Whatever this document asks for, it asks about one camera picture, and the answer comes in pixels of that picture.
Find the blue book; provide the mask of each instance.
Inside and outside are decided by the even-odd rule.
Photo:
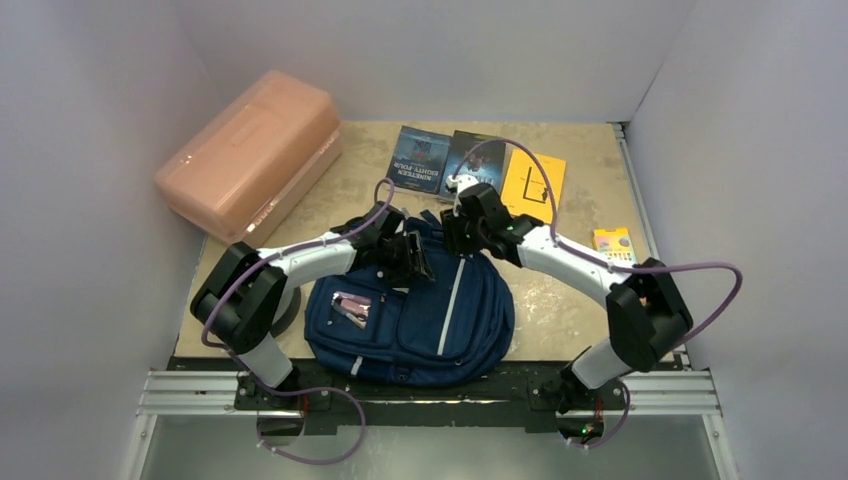
[[[460,130],[453,132],[450,149],[448,150],[448,159],[445,163],[444,180],[447,180],[449,175],[454,174],[456,166],[459,165],[475,145],[493,138],[496,137]],[[505,159],[505,144],[502,142],[488,143],[474,151],[468,161],[462,165],[459,173],[472,175],[479,182],[488,183],[495,187],[498,193],[501,193]],[[439,188],[439,199],[453,202],[454,196],[455,194],[448,192],[445,181],[442,181],[442,185]]]
[[[412,127],[401,127],[386,176],[397,188],[437,194],[445,170],[451,137]]]

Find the backpack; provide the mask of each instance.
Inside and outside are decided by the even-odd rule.
[[[449,386],[485,375],[506,355],[515,328],[512,293],[483,254],[445,248],[439,221],[409,217],[435,276],[393,289],[372,266],[315,283],[304,337],[316,361],[386,384]]]

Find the white backdrop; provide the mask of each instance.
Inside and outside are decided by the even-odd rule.
[[[747,277],[691,345],[742,478],[848,474],[846,22],[840,0],[699,1],[628,134],[663,257]],[[731,282],[679,278],[700,318]]]
[[[0,7],[0,477],[114,480],[201,236],[153,172],[218,109],[167,0]]]
[[[357,119],[629,120],[694,0],[173,0],[230,101],[271,68]]]

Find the translucent container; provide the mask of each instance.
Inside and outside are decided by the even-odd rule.
[[[265,74],[156,173],[168,205],[224,242],[262,246],[341,153],[330,95]]]

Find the tabletop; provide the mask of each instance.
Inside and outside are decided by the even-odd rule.
[[[640,261],[648,256],[645,235],[633,200],[631,183],[618,142],[609,124],[483,123],[483,122],[344,122],[344,151],[265,243],[266,247],[309,240],[363,215],[373,204],[376,182],[385,176],[402,125],[452,134],[464,130],[521,142],[534,153],[566,160],[565,183],[559,199],[557,232],[587,246],[596,228],[626,227]],[[397,192],[392,205],[416,215],[437,213],[444,203],[434,198]],[[208,238],[189,292],[194,296],[226,245]],[[553,278],[515,267],[495,265],[512,291],[515,333],[507,360],[568,360],[608,336],[606,313],[589,297]],[[301,311],[277,337],[292,358],[313,357],[303,339],[303,309],[312,284],[301,287]],[[224,357],[219,349],[200,343],[202,325],[183,313],[174,355]]]

